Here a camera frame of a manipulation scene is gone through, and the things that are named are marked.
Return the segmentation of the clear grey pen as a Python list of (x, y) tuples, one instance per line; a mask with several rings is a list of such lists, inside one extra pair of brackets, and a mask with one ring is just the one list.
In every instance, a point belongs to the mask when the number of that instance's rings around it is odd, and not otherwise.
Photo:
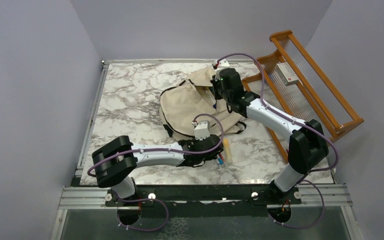
[(209, 87), (206, 87), (205, 93), (208, 96), (208, 99), (210, 100), (211, 105), (214, 107), (217, 104), (217, 100), (215, 99), (213, 92), (211, 91), (211, 89)]

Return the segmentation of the cream canvas backpack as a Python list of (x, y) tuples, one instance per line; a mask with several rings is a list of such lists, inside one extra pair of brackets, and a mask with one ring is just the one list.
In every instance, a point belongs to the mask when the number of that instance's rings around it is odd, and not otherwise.
[(212, 91), (212, 76), (216, 72), (205, 67), (189, 74), (179, 84), (165, 89), (159, 96), (159, 114), (164, 129), (175, 140), (194, 138), (193, 120), (199, 114), (209, 114), (222, 124), (225, 134), (240, 134), (247, 125), (238, 113), (228, 113), (226, 101), (221, 99), (212, 106), (205, 88)]

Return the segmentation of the yellow pencil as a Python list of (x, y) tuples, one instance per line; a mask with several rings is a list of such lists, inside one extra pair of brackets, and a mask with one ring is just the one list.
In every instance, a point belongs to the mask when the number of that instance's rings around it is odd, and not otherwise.
[(233, 163), (233, 158), (232, 158), (232, 153), (231, 153), (231, 148), (230, 148), (230, 144), (229, 144), (229, 141), (227, 138), (224, 138), (222, 140), (222, 143), (223, 143), (223, 147), (224, 147), (224, 161), (227, 163), (227, 164), (232, 164)]

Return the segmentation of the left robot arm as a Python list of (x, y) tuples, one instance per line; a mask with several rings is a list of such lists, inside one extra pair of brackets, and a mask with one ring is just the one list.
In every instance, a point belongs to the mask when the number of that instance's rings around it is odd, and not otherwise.
[(92, 154), (93, 166), (87, 175), (94, 177), (99, 188), (111, 188), (124, 205), (137, 200), (136, 183), (130, 173), (151, 166), (199, 167), (218, 158), (224, 150), (217, 135), (204, 139), (184, 139), (166, 145), (133, 143), (122, 135)]

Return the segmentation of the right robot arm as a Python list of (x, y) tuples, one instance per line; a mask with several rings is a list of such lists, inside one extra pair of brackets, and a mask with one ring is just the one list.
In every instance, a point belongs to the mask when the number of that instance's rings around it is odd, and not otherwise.
[(267, 197), (280, 204), (289, 192), (329, 153), (321, 124), (312, 119), (293, 117), (270, 105), (260, 95), (246, 91), (240, 74), (231, 67), (217, 69), (211, 80), (216, 100), (225, 100), (229, 113), (254, 120), (276, 132), (288, 142), (288, 164), (271, 181)]

